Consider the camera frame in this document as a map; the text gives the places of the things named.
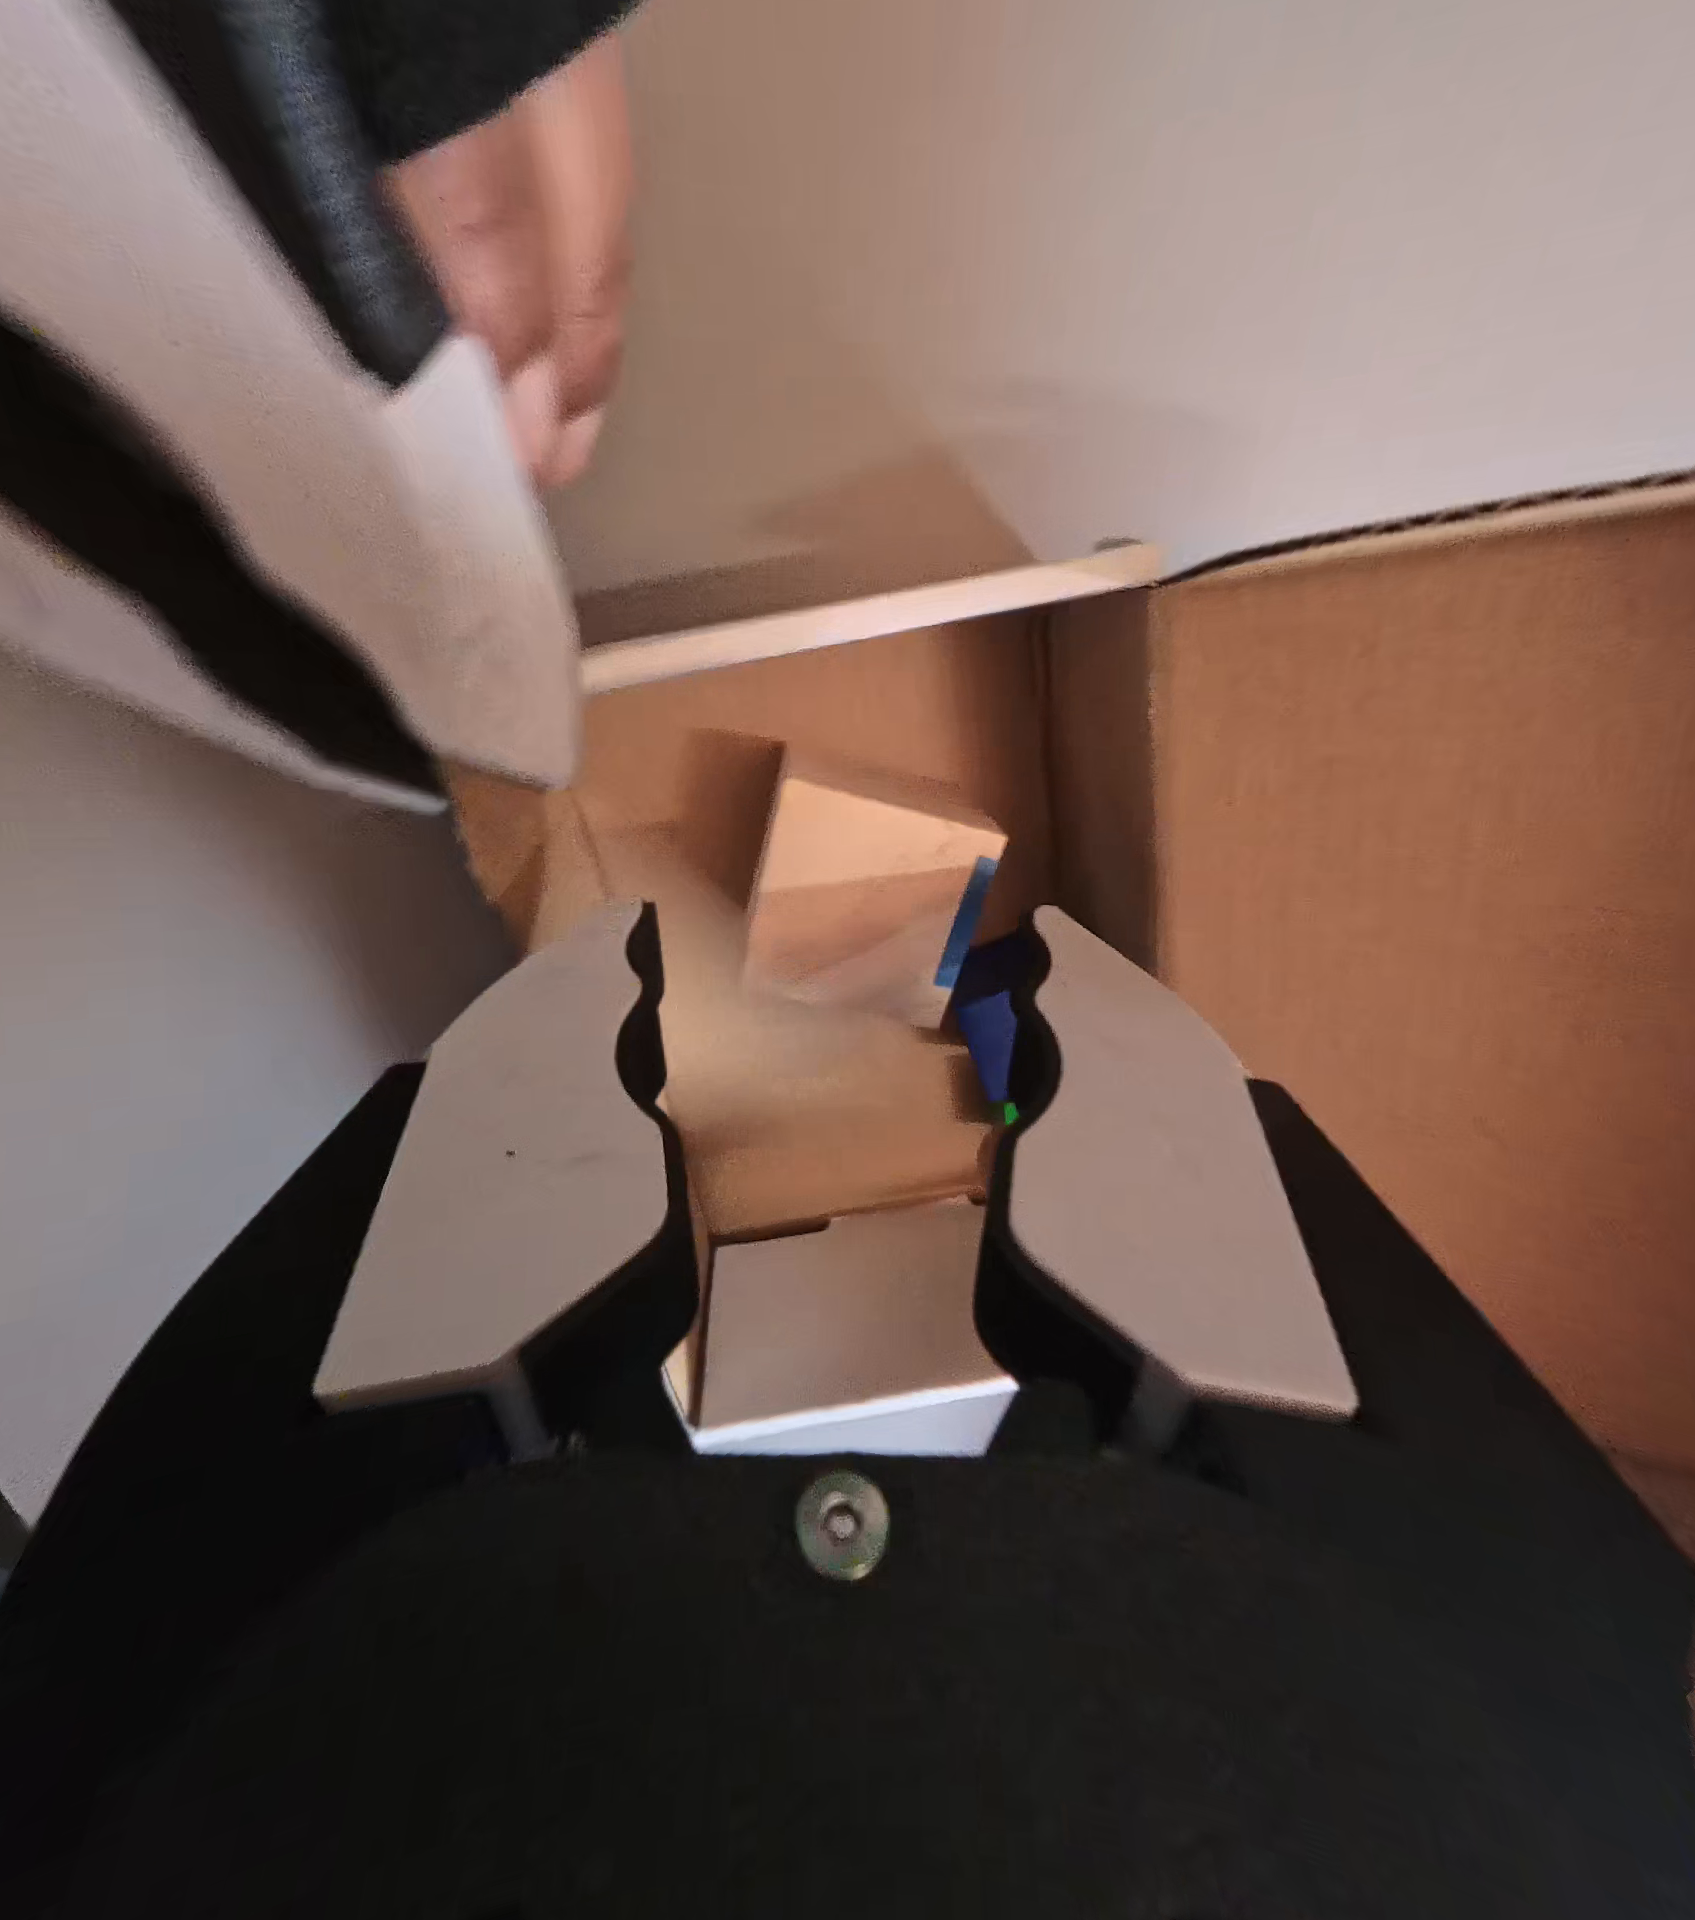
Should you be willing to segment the white cardboard box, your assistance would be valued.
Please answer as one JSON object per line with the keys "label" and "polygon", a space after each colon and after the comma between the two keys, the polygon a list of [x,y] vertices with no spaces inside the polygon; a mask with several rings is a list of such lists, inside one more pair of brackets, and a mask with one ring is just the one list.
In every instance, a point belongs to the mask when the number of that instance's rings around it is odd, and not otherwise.
{"label": "white cardboard box", "polygon": [[950,786],[1284,1084],[1695,1548],[1695,469],[778,607],[584,614],[576,799],[450,779],[526,940],[582,831],[740,897],[780,746]]}

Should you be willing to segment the person's left hand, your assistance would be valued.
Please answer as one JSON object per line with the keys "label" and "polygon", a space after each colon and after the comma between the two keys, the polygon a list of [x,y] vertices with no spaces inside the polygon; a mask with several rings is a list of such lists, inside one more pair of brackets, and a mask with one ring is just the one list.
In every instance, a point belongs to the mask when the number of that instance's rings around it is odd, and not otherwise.
{"label": "person's left hand", "polygon": [[538,492],[572,484],[626,337],[634,140],[620,34],[382,177],[450,322],[494,359],[524,476]]}

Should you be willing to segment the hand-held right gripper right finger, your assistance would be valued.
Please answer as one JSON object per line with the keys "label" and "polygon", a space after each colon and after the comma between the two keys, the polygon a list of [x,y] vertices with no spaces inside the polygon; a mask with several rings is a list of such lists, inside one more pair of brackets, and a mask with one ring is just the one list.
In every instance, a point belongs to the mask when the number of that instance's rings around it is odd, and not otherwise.
{"label": "hand-held right gripper right finger", "polygon": [[988,1352],[1078,1388],[1102,1445],[1172,1447],[1202,1404],[1347,1425],[1353,1374],[1242,1060],[1062,908],[1026,932],[974,1295]]}

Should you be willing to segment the wooden cube with blue tape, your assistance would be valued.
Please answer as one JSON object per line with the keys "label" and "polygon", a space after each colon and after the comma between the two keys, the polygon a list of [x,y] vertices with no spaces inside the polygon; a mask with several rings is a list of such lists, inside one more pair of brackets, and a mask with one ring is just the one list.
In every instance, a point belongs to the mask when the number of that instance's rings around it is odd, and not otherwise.
{"label": "wooden cube with blue tape", "polygon": [[930,779],[786,750],[752,880],[742,982],[938,1030],[1010,845]]}

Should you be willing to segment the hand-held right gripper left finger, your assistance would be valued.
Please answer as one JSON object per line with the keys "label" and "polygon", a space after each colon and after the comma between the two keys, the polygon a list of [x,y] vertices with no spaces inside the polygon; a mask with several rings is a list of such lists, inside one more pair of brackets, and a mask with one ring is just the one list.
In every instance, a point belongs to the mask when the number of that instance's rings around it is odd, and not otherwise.
{"label": "hand-held right gripper left finger", "polygon": [[330,1416],[478,1396],[558,1447],[664,1364],[698,1308],[684,1152],[660,1098],[654,904],[614,900],[430,1045],[314,1374]]}

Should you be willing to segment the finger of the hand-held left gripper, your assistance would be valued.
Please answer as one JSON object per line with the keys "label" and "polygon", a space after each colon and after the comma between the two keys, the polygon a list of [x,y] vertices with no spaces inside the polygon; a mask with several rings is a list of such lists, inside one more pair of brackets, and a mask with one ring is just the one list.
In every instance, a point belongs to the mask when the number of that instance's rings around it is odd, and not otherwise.
{"label": "finger of the hand-held left gripper", "polygon": [[448,801],[354,772],[240,708],[184,660],[158,616],[44,538],[0,497],[0,648],[84,691],[132,708],[310,787],[440,815]]}
{"label": "finger of the hand-held left gripper", "polygon": [[572,591],[490,351],[446,311],[366,371],[112,5],[0,4],[0,500],[318,755],[566,787]]}

